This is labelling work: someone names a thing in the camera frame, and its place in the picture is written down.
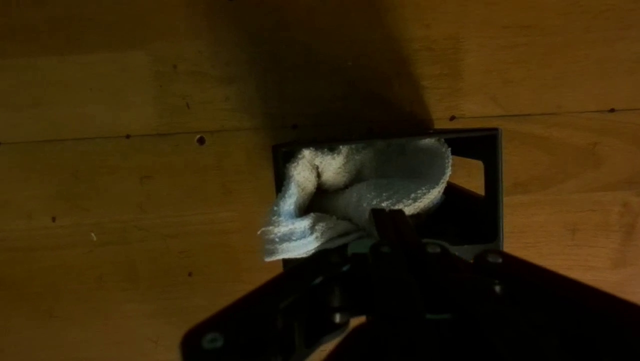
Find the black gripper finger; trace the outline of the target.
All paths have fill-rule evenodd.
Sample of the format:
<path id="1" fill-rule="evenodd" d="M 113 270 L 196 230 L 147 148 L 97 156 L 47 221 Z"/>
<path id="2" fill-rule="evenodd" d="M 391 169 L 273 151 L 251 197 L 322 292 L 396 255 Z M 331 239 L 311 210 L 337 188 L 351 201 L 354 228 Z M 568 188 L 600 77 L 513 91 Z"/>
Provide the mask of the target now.
<path id="1" fill-rule="evenodd" d="M 421 239 L 405 210 L 375 209 L 373 221 L 376 230 L 373 251 L 376 255 L 410 257 L 421 248 Z"/>

